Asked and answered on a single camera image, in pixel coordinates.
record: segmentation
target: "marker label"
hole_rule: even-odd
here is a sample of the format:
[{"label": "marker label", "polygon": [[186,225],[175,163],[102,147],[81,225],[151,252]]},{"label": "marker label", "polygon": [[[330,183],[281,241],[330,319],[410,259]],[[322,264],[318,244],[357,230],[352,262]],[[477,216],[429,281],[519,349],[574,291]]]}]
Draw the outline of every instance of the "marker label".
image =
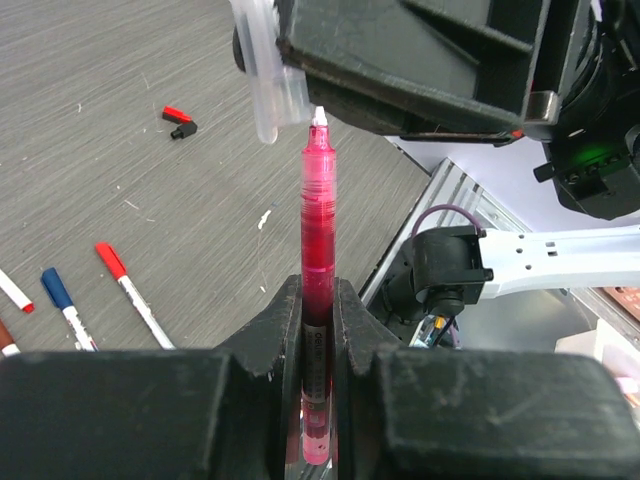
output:
[{"label": "marker label", "polygon": [[327,328],[302,325],[306,352],[303,395],[311,403],[326,402]]}]

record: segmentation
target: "blue marker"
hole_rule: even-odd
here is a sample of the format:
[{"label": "blue marker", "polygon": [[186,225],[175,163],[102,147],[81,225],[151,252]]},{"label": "blue marker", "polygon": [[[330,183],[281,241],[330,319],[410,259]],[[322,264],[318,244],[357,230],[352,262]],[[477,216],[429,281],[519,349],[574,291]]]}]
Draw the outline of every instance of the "blue marker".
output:
[{"label": "blue marker", "polygon": [[53,304],[62,311],[64,318],[67,319],[67,323],[78,339],[80,348],[87,352],[97,352],[98,346],[91,338],[91,335],[87,333],[87,329],[80,321],[80,318],[78,318],[78,310],[73,306],[71,296],[67,289],[64,288],[64,283],[62,283],[62,279],[56,269],[48,268],[42,272],[40,280]]}]

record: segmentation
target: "red marker cap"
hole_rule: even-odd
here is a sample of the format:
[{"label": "red marker cap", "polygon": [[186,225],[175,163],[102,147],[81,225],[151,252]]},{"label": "red marker cap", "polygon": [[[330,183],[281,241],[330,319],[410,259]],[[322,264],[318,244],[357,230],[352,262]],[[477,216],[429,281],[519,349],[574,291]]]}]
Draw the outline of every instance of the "red marker cap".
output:
[{"label": "red marker cap", "polygon": [[164,110],[162,110],[162,118],[178,124],[187,123],[191,121],[191,117],[189,115],[178,110],[177,108],[173,108],[169,106],[164,107]]},{"label": "red marker cap", "polygon": [[127,274],[127,267],[122,263],[122,260],[120,260],[120,257],[118,257],[118,254],[111,245],[105,242],[96,243],[96,252],[98,252],[98,255],[102,258],[102,261],[111,272],[111,275],[113,275],[113,278],[119,280]]}]

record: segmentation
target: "white robotic arm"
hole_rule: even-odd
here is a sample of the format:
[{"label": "white robotic arm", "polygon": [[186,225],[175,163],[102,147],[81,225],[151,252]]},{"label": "white robotic arm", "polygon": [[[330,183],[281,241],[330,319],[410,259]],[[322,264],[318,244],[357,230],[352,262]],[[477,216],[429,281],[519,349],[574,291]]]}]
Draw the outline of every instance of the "white robotic arm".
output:
[{"label": "white robotic arm", "polygon": [[554,288],[640,286],[640,226],[550,233],[487,230],[479,239],[493,279],[480,299]]}]

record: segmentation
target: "brown marker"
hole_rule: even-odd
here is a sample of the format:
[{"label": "brown marker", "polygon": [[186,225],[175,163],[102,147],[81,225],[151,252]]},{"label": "brown marker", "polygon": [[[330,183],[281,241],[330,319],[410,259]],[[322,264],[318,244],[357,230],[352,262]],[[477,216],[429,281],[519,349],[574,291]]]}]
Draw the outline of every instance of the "brown marker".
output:
[{"label": "brown marker", "polygon": [[18,346],[16,345],[16,341],[13,339],[9,330],[2,320],[0,319],[0,350],[5,357],[10,357],[11,355],[16,355],[20,353]]}]

